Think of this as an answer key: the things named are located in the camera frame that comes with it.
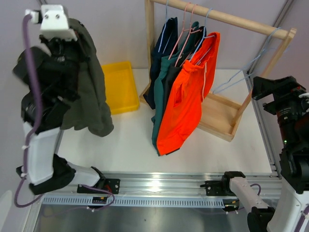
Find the olive green shorts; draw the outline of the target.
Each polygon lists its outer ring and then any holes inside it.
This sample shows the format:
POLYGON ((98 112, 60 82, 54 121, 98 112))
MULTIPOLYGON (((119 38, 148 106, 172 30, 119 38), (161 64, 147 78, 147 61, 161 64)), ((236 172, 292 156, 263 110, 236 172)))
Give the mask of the olive green shorts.
POLYGON ((78 94, 80 99, 68 102, 70 109, 64 114, 61 129, 76 131, 88 128, 99 137, 109 135, 114 129, 111 110, 106 102, 104 72, 97 57, 97 50, 86 27, 77 19, 69 19, 70 26, 78 32, 87 61, 80 63, 78 94))

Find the orange mesh shorts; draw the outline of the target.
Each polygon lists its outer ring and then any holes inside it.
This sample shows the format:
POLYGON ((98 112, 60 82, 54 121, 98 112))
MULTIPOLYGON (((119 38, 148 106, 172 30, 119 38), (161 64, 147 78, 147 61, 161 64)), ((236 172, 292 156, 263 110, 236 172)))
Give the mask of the orange mesh shorts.
POLYGON ((214 81, 220 37, 218 32, 210 33, 176 77, 156 141, 159 155, 181 148, 198 126, 201 105, 214 81))

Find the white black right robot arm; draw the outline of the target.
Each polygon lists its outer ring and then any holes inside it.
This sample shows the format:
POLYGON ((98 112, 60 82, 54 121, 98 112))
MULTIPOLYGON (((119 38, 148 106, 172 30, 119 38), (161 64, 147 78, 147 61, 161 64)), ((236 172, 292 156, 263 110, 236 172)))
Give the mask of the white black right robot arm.
POLYGON ((266 112, 276 115, 283 148, 280 153, 281 195, 276 208, 265 203, 239 171, 227 171, 220 181, 205 181, 208 196, 236 197, 247 212, 252 232, 302 232, 309 222, 309 94, 292 76, 253 79, 252 99, 268 95, 266 112))

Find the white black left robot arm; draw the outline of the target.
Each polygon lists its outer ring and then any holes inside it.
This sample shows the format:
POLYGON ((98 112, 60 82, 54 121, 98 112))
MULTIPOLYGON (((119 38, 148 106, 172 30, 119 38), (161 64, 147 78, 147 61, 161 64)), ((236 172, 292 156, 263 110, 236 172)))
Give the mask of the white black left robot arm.
POLYGON ((21 101, 25 132, 23 165, 16 169, 29 181, 34 195, 77 185, 78 193, 116 194, 112 180, 96 167, 74 165, 56 153, 64 114, 80 99, 78 71, 85 56, 78 42, 56 38, 43 41, 49 53, 29 47, 20 55, 13 73, 28 85, 21 101))

